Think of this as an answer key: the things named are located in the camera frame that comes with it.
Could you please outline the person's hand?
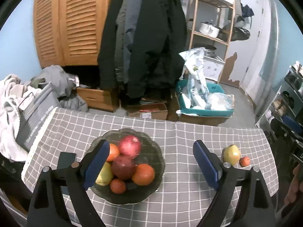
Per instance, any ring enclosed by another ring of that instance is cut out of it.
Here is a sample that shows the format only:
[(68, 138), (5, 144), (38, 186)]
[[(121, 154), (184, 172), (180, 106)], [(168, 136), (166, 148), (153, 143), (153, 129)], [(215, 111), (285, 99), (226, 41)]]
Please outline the person's hand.
[(298, 180), (298, 175), (300, 172), (300, 165), (297, 165), (296, 168), (293, 170), (293, 179), (291, 181), (288, 193), (284, 199), (284, 205), (287, 206), (290, 203), (295, 202), (296, 198), (297, 198), (297, 193), (299, 191), (302, 192), (302, 182), (299, 182)]

